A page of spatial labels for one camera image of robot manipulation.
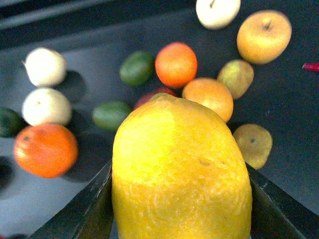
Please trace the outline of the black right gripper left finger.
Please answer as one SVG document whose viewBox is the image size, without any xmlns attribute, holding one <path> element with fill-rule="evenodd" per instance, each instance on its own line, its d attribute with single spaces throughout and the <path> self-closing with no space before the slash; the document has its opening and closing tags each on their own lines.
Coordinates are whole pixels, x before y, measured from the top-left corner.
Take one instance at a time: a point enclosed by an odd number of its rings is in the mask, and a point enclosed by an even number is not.
<svg viewBox="0 0 319 239">
<path fill-rule="evenodd" d="M 30 239 L 107 239 L 113 223 L 109 161 L 60 212 Z"/>
</svg>

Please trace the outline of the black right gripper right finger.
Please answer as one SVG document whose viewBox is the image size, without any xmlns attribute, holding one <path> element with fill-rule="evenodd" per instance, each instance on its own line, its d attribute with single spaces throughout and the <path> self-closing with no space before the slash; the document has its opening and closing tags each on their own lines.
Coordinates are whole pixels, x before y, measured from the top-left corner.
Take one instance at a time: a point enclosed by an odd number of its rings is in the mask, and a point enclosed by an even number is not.
<svg viewBox="0 0 319 239">
<path fill-rule="evenodd" d="M 251 238 L 317 239 L 319 216 L 249 164 L 253 195 Z"/>
</svg>

